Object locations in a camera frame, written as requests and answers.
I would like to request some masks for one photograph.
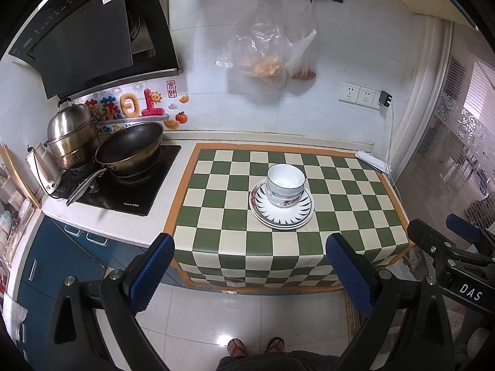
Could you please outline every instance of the drawer handle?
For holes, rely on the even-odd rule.
[[[89,242],[93,243],[93,244],[96,244],[96,245],[101,245],[102,247],[106,247],[108,245],[108,238],[105,239],[105,242],[104,243],[100,243],[99,241],[96,241],[96,240],[93,240],[92,238],[90,238],[90,234],[86,234],[86,240],[88,240]]]
[[[35,258],[34,259],[34,262],[33,262],[33,267],[31,268],[31,272],[29,273],[29,277],[28,277],[28,280],[30,282],[33,281],[34,279],[34,272],[36,272],[36,267],[38,266],[38,260]]]
[[[71,232],[67,227],[71,227],[69,225],[65,225],[63,227],[64,231],[67,233],[67,234],[70,234],[70,235],[73,235],[74,237],[81,237],[83,234],[84,234],[84,230],[81,230],[80,228],[74,228],[77,230],[77,233],[74,233],[74,232]]]

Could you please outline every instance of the stacked plates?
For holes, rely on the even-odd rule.
[[[268,227],[280,230],[300,228],[314,213],[314,200],[304,189],[298,203],[290,207],[273,205],[266,196],[266,180],[261,180],[249,194],[249,207],[256,218]]]

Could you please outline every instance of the blue gripper pad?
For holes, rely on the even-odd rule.
[[[369,315],[379,294],[373,266],[365,257],[356,254],[340,233],[328,236],[325,250],[354,308]]]
[[[471,223],[467,223],[466,220],[461,219],[453,213],[447,216],[445,225],[449,230],[452,230],[459,237],[462,237],[471,244],[475,244],[481,239],[480,230],[477,227],[473,226]]]
[[[129,311],[134,316],[148,306],[174,258],[174,251],[173,237],[170,234],[161,233],[148,250],[136,257],[129,265],[123,288],[129,299]]]

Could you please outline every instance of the black wok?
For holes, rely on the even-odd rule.
[[[112,134],[95,152],[95,162],[103,168],[86,178],[71,194],[66,205],[77,201],[93,180],[107,169],[125,172],[145,163],[160,146],[162,134],[163,126],[157,122],[142,122]]]

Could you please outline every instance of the black glass cooktop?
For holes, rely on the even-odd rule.
[[[145,174],[145,181],[142,182],[137,182],[135,177],[119,179],[110,171],[105,171],[96,179],[97,188],[93,190],[97,189],[97,191],[93,192],[88,189],[77,202],[98,208],[146,216],[180,149],[181,147],[176,145],[160,145],[157,162]],[[76,186],[98,168],[101,167],[92,164],[81,170],[66,171],[62,176],[60,185],[51,196],[68,198]]]

